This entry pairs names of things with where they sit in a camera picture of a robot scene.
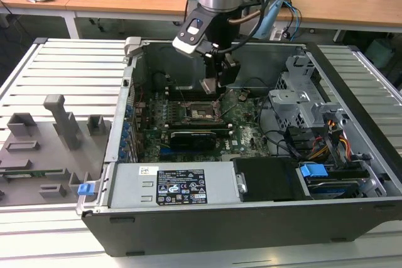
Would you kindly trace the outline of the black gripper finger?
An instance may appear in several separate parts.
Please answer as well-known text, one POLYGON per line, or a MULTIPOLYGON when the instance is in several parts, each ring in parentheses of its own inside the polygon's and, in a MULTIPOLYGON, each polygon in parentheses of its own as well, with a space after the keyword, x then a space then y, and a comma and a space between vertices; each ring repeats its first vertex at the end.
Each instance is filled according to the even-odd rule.
POLYGON ((218 88, 221 87, 219 83, 217 64, 214 56, 204 56, 205 78, 204 88, 218 88))

